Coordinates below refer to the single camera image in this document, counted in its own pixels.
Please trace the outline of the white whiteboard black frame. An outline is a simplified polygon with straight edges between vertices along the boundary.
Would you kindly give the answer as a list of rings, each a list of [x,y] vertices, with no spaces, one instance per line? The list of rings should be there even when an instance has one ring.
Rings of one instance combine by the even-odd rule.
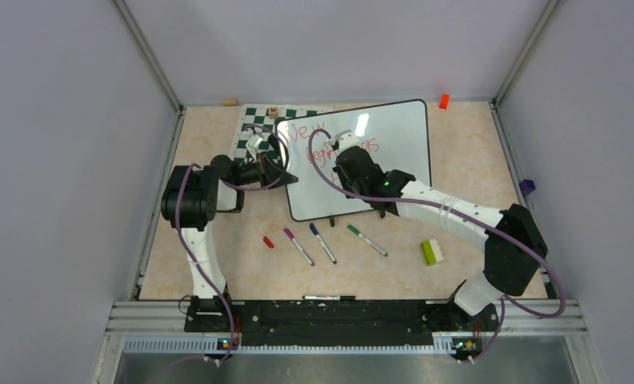
[[[385,171],[402,170],[431,184],[427,106],[420,99],[332,111],[282,121],[277,132],[288,142],[283,154],[298,181],[287,186],[291,217],[297,222],[370,210],[359,200],[333,189],[336,153],[328,136],[352,132],[360,146]]]

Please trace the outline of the red marker cap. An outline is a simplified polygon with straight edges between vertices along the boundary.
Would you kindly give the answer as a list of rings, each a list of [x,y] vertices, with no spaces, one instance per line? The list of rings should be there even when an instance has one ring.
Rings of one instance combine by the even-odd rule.
[[[270,249],[274,249],[275,248],[274,243],[267,236],[263,237],[263,242],[266,244],[266,246],[268,248],[270,248]]]

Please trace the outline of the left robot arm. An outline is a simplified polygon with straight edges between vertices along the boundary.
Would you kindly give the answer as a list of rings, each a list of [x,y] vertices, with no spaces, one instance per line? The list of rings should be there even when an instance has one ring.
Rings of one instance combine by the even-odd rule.
[[[245,193],[297,183],[299,178],[263,152],[257,160],[240,164],[218,155],[204,167],[175,166],[161,197],[162,217],[176,229],[187,252],[195,303],[204,302],[204,321],[225,330],[234,321],[234,309],[225,297],[226,279],[220,270],[213,239],[217,214],[236,214]]]

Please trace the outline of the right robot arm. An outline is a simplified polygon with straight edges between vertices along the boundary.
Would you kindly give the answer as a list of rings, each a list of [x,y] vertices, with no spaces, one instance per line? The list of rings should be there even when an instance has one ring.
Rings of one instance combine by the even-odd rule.
[[[502,210],[466,202],[431,188],[401,170],[383,172],[356,145],[338,148],[334,170],[348,198],[374,210],[438,226],[484,253],[484,268],[451,296],[447,320],[467,330],[488,304],[504,295],[520,296],[539,269],[548,247],[530,211],[512,204]]]

